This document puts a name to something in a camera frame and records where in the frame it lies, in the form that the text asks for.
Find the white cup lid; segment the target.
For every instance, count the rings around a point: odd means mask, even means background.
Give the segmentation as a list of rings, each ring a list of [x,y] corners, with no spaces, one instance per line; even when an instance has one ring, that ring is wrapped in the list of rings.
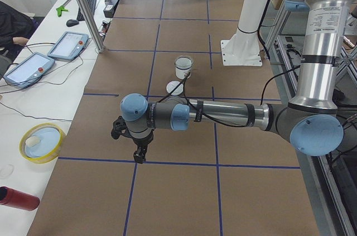
[[[166,91],[171,95],[180,95],[183,92],[183,84],[179,81],[171,81],[166,85]]]

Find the white enamel cup blue rim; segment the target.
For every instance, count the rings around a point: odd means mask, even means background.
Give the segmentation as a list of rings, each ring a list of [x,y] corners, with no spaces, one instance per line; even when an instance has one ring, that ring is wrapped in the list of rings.
[[[175,60],[175,74],[179,79],[184,79],[191,71],[193,59],[187,55],[180,55]]]

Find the far teach pendant tablet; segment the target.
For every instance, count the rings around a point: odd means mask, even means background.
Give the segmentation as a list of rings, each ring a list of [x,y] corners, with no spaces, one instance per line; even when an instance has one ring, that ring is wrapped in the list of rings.
[[[47,53],[48,57],[60,60],[74,60],[86,46],[89,35],[66,31]]]

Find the teach pendant tablet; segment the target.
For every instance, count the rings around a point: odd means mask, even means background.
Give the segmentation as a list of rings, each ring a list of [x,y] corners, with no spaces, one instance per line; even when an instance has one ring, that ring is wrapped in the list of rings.
[[[49,71],[55,60],[34,52],[4,76],[5,81],[16,88],[24,89],[38,82]]]
[[[47,53],[48,57],[60,60],[74,60],[86,46],[89,35],[66,31]]]

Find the clear glass dish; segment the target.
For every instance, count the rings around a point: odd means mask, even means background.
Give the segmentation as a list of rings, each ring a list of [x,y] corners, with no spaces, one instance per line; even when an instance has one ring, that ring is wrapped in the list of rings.
[[[6,179],[12,175],[15,167],[11,164],[7,164],[1,167],[0,169],[0,179]]]

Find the near teach pendant tablet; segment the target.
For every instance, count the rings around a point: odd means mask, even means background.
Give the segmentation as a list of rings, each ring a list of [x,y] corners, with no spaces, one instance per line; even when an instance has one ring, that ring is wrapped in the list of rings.
[[[4,76],[5,81],[16,88],[24,89],[38,82],[49,71],[55,60],[34,52]]]

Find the red cylindrical bottle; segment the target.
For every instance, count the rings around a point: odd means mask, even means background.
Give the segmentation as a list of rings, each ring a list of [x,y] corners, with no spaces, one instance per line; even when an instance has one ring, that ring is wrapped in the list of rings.
[[[1,205],[32,211],[40,204],[40,199],[12,188],[1,186]]]

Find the grey power adapter box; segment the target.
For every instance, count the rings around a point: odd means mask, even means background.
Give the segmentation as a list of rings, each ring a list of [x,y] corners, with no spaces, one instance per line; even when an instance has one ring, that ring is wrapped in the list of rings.
[[[103,9],[104,16],[106,18],[113,18],[119,0],[104,0],[104,3],[105,3],[105,7]]]

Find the black computer mouse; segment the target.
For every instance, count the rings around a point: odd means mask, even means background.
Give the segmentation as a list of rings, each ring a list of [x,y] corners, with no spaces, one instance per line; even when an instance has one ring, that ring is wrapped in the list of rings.
[[[77,19],[69,19],[66,21],[66,26],[67,27],[73,27],[79,24],[79,21]]]

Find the green plastic clamp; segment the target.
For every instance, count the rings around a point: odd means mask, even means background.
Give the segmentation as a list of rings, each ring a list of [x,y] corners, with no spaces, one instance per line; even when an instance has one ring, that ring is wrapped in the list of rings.
[[[56,13],[58,17],[62,16],[63,12],[68,12],[69,10],[67,8],[65,8],[65,6],[59,6],[58,8],[56,8]]]

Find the seated person in black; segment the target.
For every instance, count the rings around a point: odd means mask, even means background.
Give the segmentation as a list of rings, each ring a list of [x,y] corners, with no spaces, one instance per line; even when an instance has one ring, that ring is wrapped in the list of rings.
[[[14,60],[36,31],[38,23],[29,16],[1,2],[1,47]]]

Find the aluminium frame post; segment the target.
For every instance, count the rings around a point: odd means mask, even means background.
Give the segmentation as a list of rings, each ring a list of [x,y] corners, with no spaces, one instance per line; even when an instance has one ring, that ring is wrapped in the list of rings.
[[[96,45],[97,51],[99,53],[104,51],[104,44],[103,40],[99,34],[99,31],[97,29],[96,23],[94,21],[94,17],[92,15],[92,12],[90,11],[89,5],[86,0],[76,0],[79,8],[84,16],[85,23],[87,25],[87,28],[91,34],[91,37]]]

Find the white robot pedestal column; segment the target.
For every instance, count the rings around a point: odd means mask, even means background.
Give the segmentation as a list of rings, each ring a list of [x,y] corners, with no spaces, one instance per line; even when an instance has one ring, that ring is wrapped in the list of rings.
[[[221,41],[224,66],[262,66],[258,30],[268,1],[244,0],[236,33]]]

